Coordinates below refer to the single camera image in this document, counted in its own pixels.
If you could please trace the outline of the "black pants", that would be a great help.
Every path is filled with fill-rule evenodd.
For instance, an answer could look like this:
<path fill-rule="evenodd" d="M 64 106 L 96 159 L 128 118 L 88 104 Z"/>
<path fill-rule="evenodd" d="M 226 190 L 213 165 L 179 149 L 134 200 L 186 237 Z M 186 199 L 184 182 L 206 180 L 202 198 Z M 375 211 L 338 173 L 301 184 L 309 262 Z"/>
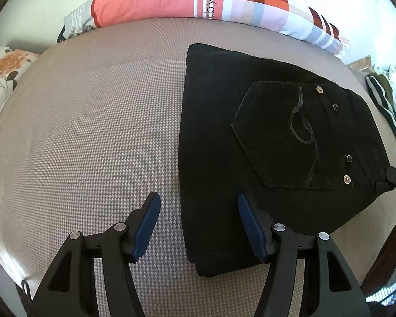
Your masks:
<path fill-rule="evenodd" d="M 304 68 L 207 44 L 187 52 L 179 141 L 188 260 L 204 277 L 259 263 L 245 195 L 294 232 L 333 232 L 391 191 L 365 100 Z"/>

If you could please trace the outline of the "striped olive folded garment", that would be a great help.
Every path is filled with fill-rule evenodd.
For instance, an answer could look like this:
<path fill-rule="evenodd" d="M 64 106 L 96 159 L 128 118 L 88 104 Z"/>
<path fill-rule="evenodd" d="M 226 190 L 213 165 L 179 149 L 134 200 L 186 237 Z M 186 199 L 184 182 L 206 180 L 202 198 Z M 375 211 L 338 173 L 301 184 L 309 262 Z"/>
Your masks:
<path fill-rule="evenodd" d="M 396 139 L 396 108 L 392 87 L 384 74 L 371 73 L 366 76 L 368 94 L 379 112 L 386 118 Z"/>

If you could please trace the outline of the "beige mattress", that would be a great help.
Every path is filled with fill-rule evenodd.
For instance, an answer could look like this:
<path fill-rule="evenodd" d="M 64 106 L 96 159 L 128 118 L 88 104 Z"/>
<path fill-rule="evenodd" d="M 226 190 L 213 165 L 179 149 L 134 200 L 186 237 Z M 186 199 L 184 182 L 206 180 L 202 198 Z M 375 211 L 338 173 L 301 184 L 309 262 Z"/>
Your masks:
<path fill-rule="evenodd" d="M 148 316 L 251 316 L 268 268 L 200 278 L 181 231 L 177 141 L 187 49 L 202 42 L 296 64 L 362 93 L 346 65 L 307 43 L 223 21 L 150 19 L 53 46 L 0 116 L 0 265 L 35 290 L 66 236 L 106 230 L 162 196 L 133 267 Z"/>

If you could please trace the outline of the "floral pillow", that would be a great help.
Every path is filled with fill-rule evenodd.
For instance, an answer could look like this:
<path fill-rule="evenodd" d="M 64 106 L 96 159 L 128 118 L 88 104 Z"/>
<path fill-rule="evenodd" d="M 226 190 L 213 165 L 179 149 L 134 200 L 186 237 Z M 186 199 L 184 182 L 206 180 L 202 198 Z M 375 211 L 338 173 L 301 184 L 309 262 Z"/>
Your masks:
<path fill-rule="evenodd" d="M 21 77 L 39 56 L 33 52 L 0 46 L 0 114 Z"/>

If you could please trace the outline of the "long patchwork bolster pillow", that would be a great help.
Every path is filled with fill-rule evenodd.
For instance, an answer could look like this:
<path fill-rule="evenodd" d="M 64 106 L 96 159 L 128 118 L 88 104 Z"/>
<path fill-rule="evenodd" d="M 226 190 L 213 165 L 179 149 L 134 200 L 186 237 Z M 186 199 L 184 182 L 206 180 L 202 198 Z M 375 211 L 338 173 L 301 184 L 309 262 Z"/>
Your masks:
<path fill-rule="evenodd" d="M 105 26 L 155 18 L 247 24 L 306 41 L 337 58 L 349 51 L 339 29 L 298 0 L 87 0 L 64 17 L 57 41 Z"/>

